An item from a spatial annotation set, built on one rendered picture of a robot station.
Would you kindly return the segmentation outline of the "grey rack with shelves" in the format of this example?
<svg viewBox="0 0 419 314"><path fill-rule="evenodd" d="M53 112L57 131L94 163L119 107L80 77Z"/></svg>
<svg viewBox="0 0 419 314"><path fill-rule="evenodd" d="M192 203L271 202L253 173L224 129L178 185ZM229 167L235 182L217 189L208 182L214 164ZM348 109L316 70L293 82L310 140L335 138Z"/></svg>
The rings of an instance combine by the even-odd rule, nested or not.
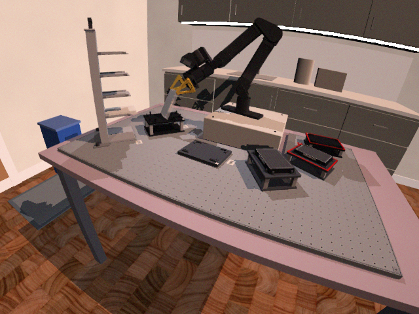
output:
<svg viewBox="0 0 419 314"><path fill-rule="evenodd" d="M114 54L127 54L124 51L119 52L98 52L97 39L95 30L85 30L86 33L86 45L88 51L88 61L90 67L90 77L92 82L92 91L94 96L94 104L96 108L96 116L98 120L98 127L100 131L101 143L118 143L123 141L136 140L133 133L132 127L123 127L115 129L107 129L106 118L115 118L121 116L132 116L132 114L118 114L105 116L103 99L114 98L114 97L128 97L131 96L129 91L126 90L115 90L102 92L101 80L103 77L123 77L130 76L125 71L113 71L113 72L102 72L100 73L100 66L98 55L114 55ZM98 53L98 54L97 54ZM113 74L113 75L111 75ZM115 96L113 96L115 95ZM103 96L103 97L102 97ZM109 134L109 137L108 137Z"/></svg>

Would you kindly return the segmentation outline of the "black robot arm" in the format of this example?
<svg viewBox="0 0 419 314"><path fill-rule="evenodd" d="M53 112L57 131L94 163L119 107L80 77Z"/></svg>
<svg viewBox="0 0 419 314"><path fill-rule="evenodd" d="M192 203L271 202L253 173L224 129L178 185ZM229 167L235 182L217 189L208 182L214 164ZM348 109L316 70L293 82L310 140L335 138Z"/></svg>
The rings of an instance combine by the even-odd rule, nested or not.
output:
<svg viewBox="0 0 419 314"><path fill-rule="evenodd" d="M263 41L234 85L234 92L239 95L237 97L236 106L225 105L221 107L222 110L254 118L256 120L261 119L263 114L249 111L251 98L248 97L248 90L268 55L282 38L283 31L279 26L262 18L256 18L253 24L251 24L226 48L220 51L220 53L218 53L213 59L204 47L200 47L192 53L189 52L185 54L180 60L180 63L191 68L186 71L186 73L192 74L195 79L198 79L202 75L207 78L214 73L214 69L222 68L227 65L236 55L238 55L261 34L264 36ZM202 65L203 63L205 64Z"/></svg>

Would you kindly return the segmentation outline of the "grey microplate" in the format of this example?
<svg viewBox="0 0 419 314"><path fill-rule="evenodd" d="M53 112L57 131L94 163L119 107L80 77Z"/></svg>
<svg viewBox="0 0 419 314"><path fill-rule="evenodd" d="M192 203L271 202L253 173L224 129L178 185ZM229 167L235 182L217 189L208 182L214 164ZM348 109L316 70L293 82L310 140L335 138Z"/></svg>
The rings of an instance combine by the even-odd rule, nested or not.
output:
<svg viewBox="0 0 419 314"><path fill-rule="evenodd" d="M293 152L296 152L298 155L323 166L326 166L333 160L333 156L305 144L295 148Z"/></svg>
<svg viewBox="0 0 419 314"><path fill-rule="evenodd" d="M255 149L255 155L262 163L264 168L267 168L268 173L290 173L294 172L294 167L287 161L287 159L276 148L260 148Z"/></svg>

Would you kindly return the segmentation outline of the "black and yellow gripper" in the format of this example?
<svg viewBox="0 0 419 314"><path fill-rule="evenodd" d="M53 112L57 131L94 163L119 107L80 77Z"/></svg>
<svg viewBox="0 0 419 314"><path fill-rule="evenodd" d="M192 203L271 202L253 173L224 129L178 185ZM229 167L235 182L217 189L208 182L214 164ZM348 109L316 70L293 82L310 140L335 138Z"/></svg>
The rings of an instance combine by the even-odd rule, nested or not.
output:
<svg viewBox="0 0 419 314"><path fill-rule="evenodd" d="M172 86L170 87L171 89L177 90L177 91L176 91L176 94L177 94L177 95L179 95L179 94L187 94L187 93L193 93L193 92L195 92L194 87L195 87L196 89L197 89L197 88L199 88L198 83L199 83L200 81L202 81L202 80L204 80L204 79L205 79L205 76L204 76L204 75L202 75L201 77L199 77L198 79L196 79L196 80L195 80L195 78L194 78L194 76L193 76L192 74L189 74L189 73L186 73L186 72L184 72L184 73L183 73L183 76L184 76L185 80L184 80L184 78L181 78L181 76L180 76L180 75L178 75L178 76L176 77L175 81L173 82ZM175 86L175 84L177 83L177 81L178 81L178 80L180 81L181 86L179 86L179 87L177 87L177 88L173 88L173 87ZM180 92L180 90L181 90L182 88L186 88L186 87L187 87L187 88L189 88L190 90Z"/></svg>

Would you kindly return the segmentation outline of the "white microplate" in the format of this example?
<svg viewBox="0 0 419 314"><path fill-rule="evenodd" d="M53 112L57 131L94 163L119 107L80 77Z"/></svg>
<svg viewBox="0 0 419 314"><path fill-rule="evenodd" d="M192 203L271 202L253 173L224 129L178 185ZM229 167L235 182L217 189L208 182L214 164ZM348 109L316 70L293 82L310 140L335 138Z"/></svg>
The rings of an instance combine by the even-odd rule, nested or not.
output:
<svg viewBox="0 0 419 314"><path fill-rule="evenodd" d="M161 110L161 115L167 120L169 118L169 115L173 109L173 106L175 104L175 101L177 99L178 95L176 94L176 91L174 89L170 88L170 91L168 93L168 96L165 100L165 103L163 105L163 108Z"/></svg>

